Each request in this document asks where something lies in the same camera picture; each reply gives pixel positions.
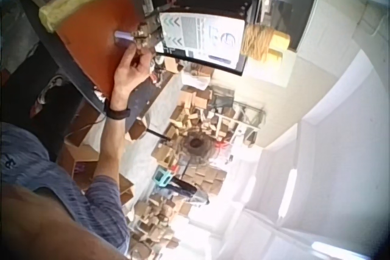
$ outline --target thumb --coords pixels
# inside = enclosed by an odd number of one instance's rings
[[[137,51],[137,47],[135,46],[134,43],[131,43],[129,47],[127,47],[126,51],[123,54],[122,60],[119,64],[120,66],[129,66],[131,61],[134,58],[134,55]]]

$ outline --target shirt sleeve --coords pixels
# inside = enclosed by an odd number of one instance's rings
[[[130,234],[122,212],[119,186],[114,179],[108,176],[97,176],[85,192],[95,213],[104,214],[106,220],[101,226],[106,230],[106,240],[119,251],[126,253],[129,247]]]

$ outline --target chevron symbol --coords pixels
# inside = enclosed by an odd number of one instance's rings
[[[180,27],[180,24],[179,24],[179,18],[176,18],[175,20],[173,18],[164,18],[164,23],[167,25],[167,26],[171,26],[171,27],[174,27],[175,25]]]

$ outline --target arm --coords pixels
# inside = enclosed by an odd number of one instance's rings
[[[130,93],[149,77],[152,54],[150,51],[141,54],[139,63],[132,63],[136,46],[131,44],[125,51],[114,75],[114,89],[111,95],[110,108],[122,111],[127,108]],[[94,177],[105,175],[119,184],[119,163],[124,151],[125,119],[106,119],[101,137],[99,161]]]

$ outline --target hand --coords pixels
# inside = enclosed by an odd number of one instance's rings
[[[132,43],[126,49],[115,71],[114,89],[110,104],[112,110],[125,110],[130,93],[150,75],[151,51],[141,51],[140,60],[138,62],[132,62],[136,51],[137,47]]]

